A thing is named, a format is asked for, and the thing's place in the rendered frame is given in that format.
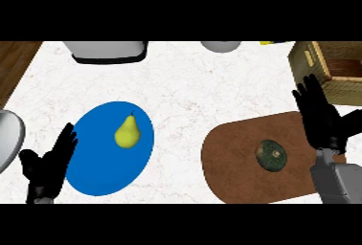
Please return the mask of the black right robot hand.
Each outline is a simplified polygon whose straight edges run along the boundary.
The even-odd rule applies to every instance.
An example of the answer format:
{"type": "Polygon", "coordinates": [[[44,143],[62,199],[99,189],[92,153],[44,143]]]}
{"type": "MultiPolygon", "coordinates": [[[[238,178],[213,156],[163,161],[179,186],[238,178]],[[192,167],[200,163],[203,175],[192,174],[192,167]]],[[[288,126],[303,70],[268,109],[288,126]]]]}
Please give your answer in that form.
{"type": "Polygon", "coordinates": [[[306,137],[315,149],[330,148],[338,155],[346,153],[347,139],[362,133],[362,109],[340,115],[328,102],[315,75],[291,91],[303,117],[306,137]]]}

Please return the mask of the grey round container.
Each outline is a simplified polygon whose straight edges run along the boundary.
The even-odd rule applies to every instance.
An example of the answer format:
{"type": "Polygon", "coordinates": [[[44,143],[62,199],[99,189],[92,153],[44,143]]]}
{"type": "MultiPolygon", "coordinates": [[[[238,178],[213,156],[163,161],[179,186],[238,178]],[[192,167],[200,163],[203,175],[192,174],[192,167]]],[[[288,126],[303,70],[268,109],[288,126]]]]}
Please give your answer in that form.
{"type": "Polygon", "coordinates": [[[239,41],[203,41],[203,46],[214,53],[229,53],[241,46],[239,41]]]}

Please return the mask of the dark green squash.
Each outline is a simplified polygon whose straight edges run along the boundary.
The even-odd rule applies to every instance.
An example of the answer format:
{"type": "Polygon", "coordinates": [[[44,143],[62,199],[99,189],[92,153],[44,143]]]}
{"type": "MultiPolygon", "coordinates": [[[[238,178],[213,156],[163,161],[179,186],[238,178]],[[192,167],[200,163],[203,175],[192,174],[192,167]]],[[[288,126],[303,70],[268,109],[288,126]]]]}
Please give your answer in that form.
{"type": "Polygon", "coordinates": [[[256,148],[256,160],[265,170],[279,172],[287,164],[287,153],[281,144],[273,140],[263,140],[256,148]]]}

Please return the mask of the yellow pear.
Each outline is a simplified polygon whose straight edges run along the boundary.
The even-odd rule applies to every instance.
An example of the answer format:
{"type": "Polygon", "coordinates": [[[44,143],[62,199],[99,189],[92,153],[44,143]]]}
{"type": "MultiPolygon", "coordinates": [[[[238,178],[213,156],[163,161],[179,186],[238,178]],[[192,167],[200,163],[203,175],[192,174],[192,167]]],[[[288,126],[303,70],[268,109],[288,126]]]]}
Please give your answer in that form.
{"type": "Polygon", "coordinates": [[[121,148],[132,148],[140,140],[140,129],[136,122],[136,117],[130,114],[115,131],[115,144],[121,148]]]}

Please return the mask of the grey round bowl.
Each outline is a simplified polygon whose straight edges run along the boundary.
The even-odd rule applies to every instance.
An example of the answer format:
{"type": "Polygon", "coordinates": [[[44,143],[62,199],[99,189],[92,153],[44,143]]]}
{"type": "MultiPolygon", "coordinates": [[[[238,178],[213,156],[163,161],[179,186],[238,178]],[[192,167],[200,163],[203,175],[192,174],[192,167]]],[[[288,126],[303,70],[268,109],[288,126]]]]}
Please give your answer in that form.
{"type": "Polygon", "coordinates": [[[25,125],[21,117],[9,110],[0,110],[0,173],[10,165],[25,136],[25,125]]]}

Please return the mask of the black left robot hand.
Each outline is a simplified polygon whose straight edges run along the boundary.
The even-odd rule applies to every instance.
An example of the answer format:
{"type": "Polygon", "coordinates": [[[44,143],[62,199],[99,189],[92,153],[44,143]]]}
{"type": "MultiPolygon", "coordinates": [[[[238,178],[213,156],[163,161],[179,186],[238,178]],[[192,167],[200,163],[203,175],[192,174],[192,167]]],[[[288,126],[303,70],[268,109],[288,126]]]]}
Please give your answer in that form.
{"type": "Polygon", "coordinates": [[[56,139],[52,150],[43,157],[31,149],[24,149],[19,154],[22,174],[28,179],[27,204],[34,204],[34,199],[59,195],[68,165],[74,155],[78,139],[74,125],[68,122],[56,139]]]}

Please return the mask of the blue oval plate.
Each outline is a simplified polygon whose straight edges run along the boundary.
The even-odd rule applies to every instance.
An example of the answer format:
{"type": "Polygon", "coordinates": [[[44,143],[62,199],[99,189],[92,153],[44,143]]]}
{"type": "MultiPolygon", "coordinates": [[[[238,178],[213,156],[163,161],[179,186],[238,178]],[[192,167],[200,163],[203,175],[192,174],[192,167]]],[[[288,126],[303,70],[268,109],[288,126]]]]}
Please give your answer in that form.
{"type": "Polygon", "coordinates": [[[129,186],[139,177],[152,153],[154,130],[143,109],[127,101],[96,106],[74,126],[78,144],[67,170],[67,180],[83,194],[108,195],[129,186]],[[115,143],[115,131],[133,115],[140,140],[130,148],[115,143]]]}

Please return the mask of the brown wooden cutting board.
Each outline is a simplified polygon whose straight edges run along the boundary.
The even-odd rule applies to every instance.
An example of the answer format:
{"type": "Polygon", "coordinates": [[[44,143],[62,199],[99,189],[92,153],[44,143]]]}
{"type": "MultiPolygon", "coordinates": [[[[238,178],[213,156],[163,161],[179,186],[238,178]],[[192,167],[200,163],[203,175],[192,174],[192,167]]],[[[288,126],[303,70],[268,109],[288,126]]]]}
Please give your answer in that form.
{"type": "Polygon", "coordinates": [[[219,125],[201,150],[216,197],[228,204],[273,203],[315,193],[315,157],[297,112],[219,125]]]}

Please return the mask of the white and black appliance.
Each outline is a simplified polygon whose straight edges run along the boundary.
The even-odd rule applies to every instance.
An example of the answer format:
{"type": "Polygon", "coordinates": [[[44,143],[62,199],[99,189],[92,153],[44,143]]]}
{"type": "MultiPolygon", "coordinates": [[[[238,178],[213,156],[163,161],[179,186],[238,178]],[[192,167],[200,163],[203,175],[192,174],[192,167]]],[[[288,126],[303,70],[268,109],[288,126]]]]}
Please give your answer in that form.
{"type": "Polygon", "coordinates": [[[146,58],[146,41],[65,41],[72,58],[80,64],[123,64],[146,58]]]}

